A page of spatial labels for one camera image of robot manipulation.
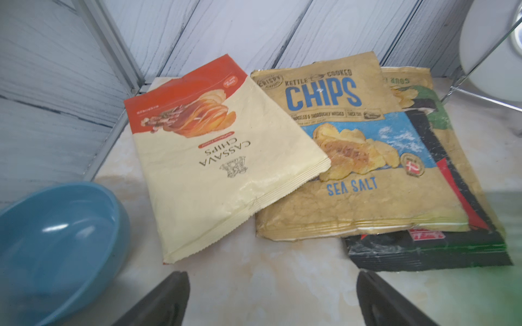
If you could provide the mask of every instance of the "marble countertop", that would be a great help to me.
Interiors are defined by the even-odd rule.
[[[439,95],[449,81],[435,79]],[[509,109],[454,94],[445,105],[490,204],[507,231],[514,267],[379,275],[440,325],[522,322],[522,139]],[[130,253],[109,288],[63,325],[111,325],[172,271],[187,271],[184,325],[364,325],[359,269],[338,238],[276,243],[255,237],[253,218],[205,250],[163,265],[156,222],[129,126],[95,182],[129,213]]]

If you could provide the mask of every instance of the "red bag top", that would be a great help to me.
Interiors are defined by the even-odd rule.
[[[182,128],[185,116],[193,112],[191,104],[202,95],[212,94],[211,91],[216,90],[224,92],[225,98],[229,98],[246,77],[247,74],[226,54],[182,78],[173,79],[153,91],[125,100],[132,133],[153,131],[154,127],[144,121],[160,119],[168,110],[171,110],[171,115],[179,117],[175,122],[178,125],[173,124],[172,128]]]

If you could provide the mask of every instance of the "cassava chip image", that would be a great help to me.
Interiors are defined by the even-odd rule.
[[[313,132],[313,139],[331,159],[328,171],[319,175],[321,181],[341,180],[350,173],[366,174],[386,164],[399,166],[399,153],[392,146],[366,139],[357,129],[341,132],[325,123]]]
[[[187,138],[223,130],[235,121],[235,112],[228,112],[228,107],[222,104],[226,99],[224,90],[211,90],[191,103],[144,118],[141,126],[152,126],[151,133],[162,128]]]

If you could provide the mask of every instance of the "blue bowl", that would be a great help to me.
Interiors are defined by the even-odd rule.
[[[46,325],[84,307],[120,269],[129,238],[122,204],[94,183],[46,188],[6,208],[0,324]]]

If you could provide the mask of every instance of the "flag emblem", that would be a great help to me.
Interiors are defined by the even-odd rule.
[[[424,163],[417,155],[404,153],[400,157],[400,163],[408,175],[418,177],[424,173]]]

